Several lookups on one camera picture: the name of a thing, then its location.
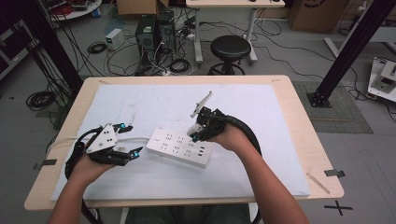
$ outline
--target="carpet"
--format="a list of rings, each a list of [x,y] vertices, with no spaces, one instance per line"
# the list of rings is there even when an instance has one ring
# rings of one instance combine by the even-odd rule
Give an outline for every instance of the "carpet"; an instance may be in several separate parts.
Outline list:
[[[332,92],[331,108],[312,107],[306,93],[314,92],[320,82],[292,83],[317,133],[373,133],[345,88],[337,87]]]

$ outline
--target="power strip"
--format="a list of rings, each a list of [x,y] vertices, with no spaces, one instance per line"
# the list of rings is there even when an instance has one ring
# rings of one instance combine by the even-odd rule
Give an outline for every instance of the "power strip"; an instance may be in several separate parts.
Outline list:
[[[205,168],[211,152],[207,145],[206,142],[192,142],[184,133],[157,128],[149,139],[147,148],[150,153]]]

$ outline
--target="desk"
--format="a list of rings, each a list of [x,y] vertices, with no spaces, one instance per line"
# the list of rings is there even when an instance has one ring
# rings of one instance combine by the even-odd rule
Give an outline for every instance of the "desk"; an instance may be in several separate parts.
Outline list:
[[[247,28],[246,40],[250,43],[251,34],[253,32],[254,19],[256,18],[257,8],[260,7],[284,7],[285,3],[283,1],[274,2],[271,0],[257,0],[256,2],[250,2],[249,0],[187,0],[187,7],[195,8],[195,38],[194,38],[194,48],[195,48],[195,61],[200,64],[203,62],[204,58],[202,56],[201,51],[201,40],[199,36],[199,22],[201,20],[199,8],[203,7],[245,7],[251,8],[250,15],[248,18],[249,25]],[[250,63],[257,62],[257,56],[253,49],[251,48],[251,52],[249,55]]]
[[[73,12],[70,13],[69,15],[55,15],[55,14],[50,14],[50,18],[52,21],[66,21],[66,20],[71,20],[74,18],[78,18],[84,15],[87,15],[88,13],[93,12],[95,9],[99,8],[99,6],[102,4],[102,0],[95,0],[94,2],[89,2],[87,6],[87,10],[74,10]]]
[[[286,76],[232,76],[232,77],[95,77],[88,78],[73,107],[67,116],[58,139],[75,136],[85,114],[90,108],[92,99],[100,85],[106,84],[270,84],[274,88],[284,119],[289,128],[290,137],[295,146],[300,164],[309,176],[306,180],[311,195],[297,199],[340,198],[344,195],[343,188],[336,176],[327,177],[323,171],[332,170],[332,165],[318,140],[317,134],[306,115],[304,108],[290,80]],[[55,189],[59,175],[72,141],[61,143],[50,152],[48,159],[57,160],[53,166],[44,166],[35,181],[25,202],[27,210],[52,209],[55,205],[50,198]],[[170,204],[207,204],[207,203],[251,203],[251,198],[244,199],[186,199],[186,200],[114,200],[87,201],[90,207],[128,207],[144,205]]]

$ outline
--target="black stool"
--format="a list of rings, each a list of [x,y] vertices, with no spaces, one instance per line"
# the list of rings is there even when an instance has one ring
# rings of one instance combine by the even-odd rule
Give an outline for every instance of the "black stool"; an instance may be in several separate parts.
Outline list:
[[[223,63],[218,63],[210,67],[209,75],[235,75],[233,67],[238,68],[242,74],[245,71],[238,65],[233,64],[247,57],[251,51],[251,46],[246,39],[237,35],[224,35],[216,38],[210,45],[212,53],[220,58]]]

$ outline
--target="gray floor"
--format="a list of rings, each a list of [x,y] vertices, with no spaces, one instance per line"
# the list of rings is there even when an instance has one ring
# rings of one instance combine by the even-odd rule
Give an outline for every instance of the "gray floor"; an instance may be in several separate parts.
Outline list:
[[[332,54],[323,42],[323,37],[330,36],[337,45],[340,45],[343,40],[343,37],[338,34],[293,32],[286,21],[278,21],[278,24],[282,28],[282,34],[271,37],[276,43],[288,47],[312,49],[331,59]],[[117,20],[112,13],[99,19],[86,16],[70,22],[73,34],[85,54],[87,54],[86,48],[92,42],[104,41],[106,32],[115,27],[121,27],[133,34],[135,25],[135,21]],[[246,27],[244,23],[236,25]],[[277,32],[277,28],[270,21],[266,21],[263,28],[269,32]],[[203,39],[207,40],[228,34],[227,30],[207,25],[202,26],[201,29],[204,30],[202,31]],[[64,32],[61,29],[57,32],[72,62],[75,62],[73,50]],[[324,77],[332,66],[331,61],[315,53],[301,49],[283,49],[265,37],[259,37],[253,45],[267,47],[273,57],[288,61],[293,69],[302,74]],[[206,74],[207,68],[217,61],[213,55],[210,56],[209,43],[203,43],[203,47],[205,61],[201,69],[193,72],[194,75]],[[186,58],[193,60],[192,44],[186,46],[185,50],[188,53]],[[247,74],[284,74],[295,81],[320,81],[319,78],[297,75],[285,63],[273,61],[265,49],[256,49],[256,53],[260,61],[253,66],[249,66],[247,61],[242,61]],[[92,64],[102,73],[104,73],[105,56],[105,53],[90,56]],[[372,59],[375,56],[396,60],[395,55],[383,44],[370,43],[366,46],[352,65],[358,74],[358,87],[363,92],[367,90]],[[126,68],[136,63],[138,59],[137,47],[131,46],[115,55],[111,63]],[[80,74],[84,77],[90,76],[86,68],[83,68]],[[354,80],[355,76],[349,70],[343,78],[343,83],[352,85]],[[46,86],[47,80],[29,56],[0,82],[2,95],[0,98],[2,124],[0,131],[0,158],[2,159],[0,223],[44,223],[50,215],[50,211],[26,211],[23,208],[24,201],[38,175],[38,171],[33,167],[45,159],[46,146],[57,133],[52,129],[49,119],[37,118],[36,112],[30,111],[25,105],[25,100],[30,94],[43,91]],[[396,223],[396,165],[394,162],[396,123],[389,117],[386,108],[376,101],[356,101],[355,103],[374,134],[318,133],[333,167],[346,173],[346,176],[340,179],[345,196],[337,201],[341,206],[352,207],[353,210],[343,210],[343,215],[340,216],[338,210],[324,208],[324,205],[335,205],[335,200],[300,202],[312,223]],[[393,110],[396,110],[394,103],[388,103]],[[102,209],[102,214],[105,223],[118,223],[120,220],[120,208]]]

